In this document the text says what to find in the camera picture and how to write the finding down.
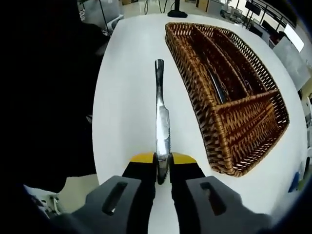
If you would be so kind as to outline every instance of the white table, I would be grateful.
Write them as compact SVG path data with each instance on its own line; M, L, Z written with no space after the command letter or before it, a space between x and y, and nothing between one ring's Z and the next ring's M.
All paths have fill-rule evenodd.
M289 112L288 129L270 153L243 177L221 175L208 164L191 102L165 42L165 24L171 21L234 31L262 59L280 89ZM132 156L155 150L156 59L165 62L164 100L170 113L172 152L194 157L206 176L213 175L238 192L246 207L270 214L307 155L307 131L297 91L280 60L260 37L234 24L203 16L174 19L156 14L118 23L102 61L94 100L93 148L99 183L122 175ZM149 233L178 233L169 180L156 185Z

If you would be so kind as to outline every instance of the desk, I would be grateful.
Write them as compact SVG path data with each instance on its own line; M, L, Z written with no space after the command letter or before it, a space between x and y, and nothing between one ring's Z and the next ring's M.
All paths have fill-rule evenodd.
M165 42L165 24L172 21L210 24L234 31L262 59L280 89L290 124L270 153L240 178L213 172L208 164L190 99ZM164 60L163 93L170 113L172 151L194 157L206 176L215 176L238 192L243 205L252 211L270 214L307 155L301 102L285 67L260 37L237 25L204 16L176 19L154 14L118 23L99 71L93 108L93 148L99 183L122 175L132 156L155 150L156 59ZM168 179L163 185L156 185L149 233L178 233Z

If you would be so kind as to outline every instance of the black cable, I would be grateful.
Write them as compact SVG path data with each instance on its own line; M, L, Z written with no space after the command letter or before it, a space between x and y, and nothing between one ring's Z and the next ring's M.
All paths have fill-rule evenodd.
M165 13L165 11L166 11L167 1L168 1L168 0L166 0L166 2L165 2L165 7L164 7L164 10L163 10L163 13Z
M146 0L145 2L145 5L144 5L144 14L146 15L147 12L148 12L148 3L147 3L148 0Z
M105 26L106 26L106 29L107 29L107 33L108 33L109 37L111 37L111 33L110 33L110 31L108 29L108 26L107 26L107 22L106 22L106 18L105 18L105 15L104 15L104 11L103 11L101 0L98 0L98 1L99 1L99 5L101 7L101 11L102 11L102 15L103 15L103 18L104 18Z
M176 1L174 1L174 3L171 4L170 10L172 11L172 7L175 4Z
M158 0L158 5L159 5L160 13L162 13L162 11L161 11L161 5L160 5L160 0Z

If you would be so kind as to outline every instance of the knife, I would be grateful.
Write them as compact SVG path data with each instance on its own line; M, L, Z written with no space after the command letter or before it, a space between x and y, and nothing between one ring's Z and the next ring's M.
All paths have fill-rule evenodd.
M162 86L164 75L164 60L155 61L156 73L156 157L157 181L163 184L169 169L170 157L170 119L169 111L165 107Z

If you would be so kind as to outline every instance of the cutlery basket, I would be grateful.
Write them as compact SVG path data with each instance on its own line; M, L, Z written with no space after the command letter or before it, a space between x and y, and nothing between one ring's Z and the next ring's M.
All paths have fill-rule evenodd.
M289 124L272 76L230 30L193 23L168 23L165 29L211 168L231 176L246 174Z

